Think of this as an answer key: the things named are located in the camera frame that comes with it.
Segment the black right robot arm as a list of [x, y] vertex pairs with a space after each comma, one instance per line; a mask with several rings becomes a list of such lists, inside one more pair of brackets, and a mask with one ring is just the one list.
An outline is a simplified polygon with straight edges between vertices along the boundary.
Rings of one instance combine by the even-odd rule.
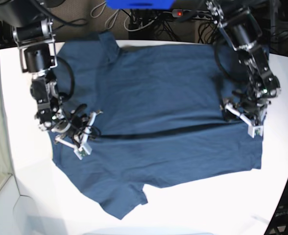
[[[52, 25], [56, 20], [65, 26], [80, 27], [83, 24], [67, 22], [52, 14], [44, 0], [0, 0], [0, 18], [12, 28], [13, 41], [20, 54], [23, 73], [32, 75], [30, 92], [37, 103], [35, 119], [43, 131], [56, 132], [56, 142], [79, 147], [87, 143], [92, 135], [92, 125], [96, 118], [79, 115], [86, 104], [79, 105], [74, 111], [65, 111], [63, 104], [74, 94], [75, 79], [70, 65], [57, 56], [55, 34]], [[62, 63], [70, 75], [69, 93], [60, 92], [57, 78], [53, 73], [58, 63]]]

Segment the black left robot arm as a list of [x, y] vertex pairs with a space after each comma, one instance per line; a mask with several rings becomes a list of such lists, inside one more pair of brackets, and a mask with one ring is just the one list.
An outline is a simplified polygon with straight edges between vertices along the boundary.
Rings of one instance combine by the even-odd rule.
[[206, 5], [214, 24], [238, 54], [239, 62], [248, 73], [247, 90], [244, 93], [234, 92], [239, 102], [228, 101], [224, 108], [232, 107], [248, 117], [253, 126], [261, 126], [267, 106], [281, 91], [280, 82], [269, 67], [266, 51], [259, 43], [262, 31], [249, 6], [244, 3], [208, 0]]

